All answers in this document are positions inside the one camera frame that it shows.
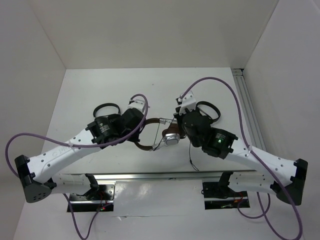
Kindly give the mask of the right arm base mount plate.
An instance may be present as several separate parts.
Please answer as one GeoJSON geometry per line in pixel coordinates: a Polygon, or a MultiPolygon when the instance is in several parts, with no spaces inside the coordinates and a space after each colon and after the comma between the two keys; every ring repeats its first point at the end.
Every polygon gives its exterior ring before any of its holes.
{"type": "Polygon", "coordinates": [[[248,193],[235,192],[229,188],[219,186],[218,182],[203,182],[201,194],[204,197],[205,210],[250,208],[248,193]]]}

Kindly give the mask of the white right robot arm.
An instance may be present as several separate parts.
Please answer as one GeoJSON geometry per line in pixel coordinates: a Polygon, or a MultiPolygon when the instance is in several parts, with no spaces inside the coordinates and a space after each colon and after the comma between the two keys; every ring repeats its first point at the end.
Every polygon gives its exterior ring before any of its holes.
{"type": "Polygon", "coordinates": [[[255,172],[223,172],[218,190],[223,196],[233,192],[251,191],[274,194],[287,204],[301,205],[307,177],[308,162],[284,159],[245,142],[224,129],[212,127],[207,116],[194,110],[175,113],[179,130],[195,148],[214,158],[239,163],[255,172]]]}

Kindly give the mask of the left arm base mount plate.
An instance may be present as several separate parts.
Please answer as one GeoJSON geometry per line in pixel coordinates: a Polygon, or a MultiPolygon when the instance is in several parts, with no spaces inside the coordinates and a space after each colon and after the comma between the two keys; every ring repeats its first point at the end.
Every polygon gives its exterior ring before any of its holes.
{"type": "Polygon", "coordinates": [[[93,213],[114,211],[116,182],[105,181],[99,185],[99,190],[91,196],[71,193],[68,197],[75,213],[93,213]]]}

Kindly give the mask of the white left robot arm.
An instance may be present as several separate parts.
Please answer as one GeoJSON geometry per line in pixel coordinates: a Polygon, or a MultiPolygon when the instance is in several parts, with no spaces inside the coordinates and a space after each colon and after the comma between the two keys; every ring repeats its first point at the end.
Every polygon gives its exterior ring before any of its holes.
{"type": "Polygon", "coordinates": [[[63,145],[34,157],[18,156],[14,161],[25,200],[36,203],[59,193],[76,194],[87,200],[97,197],[102,189],[93,174],[61,174],[60,171],[104,149],[105,144],[123,143],[126,135],[136,138],[144,118],[136,108],[129,108],[123,114],[100,116],[63,145]]]}

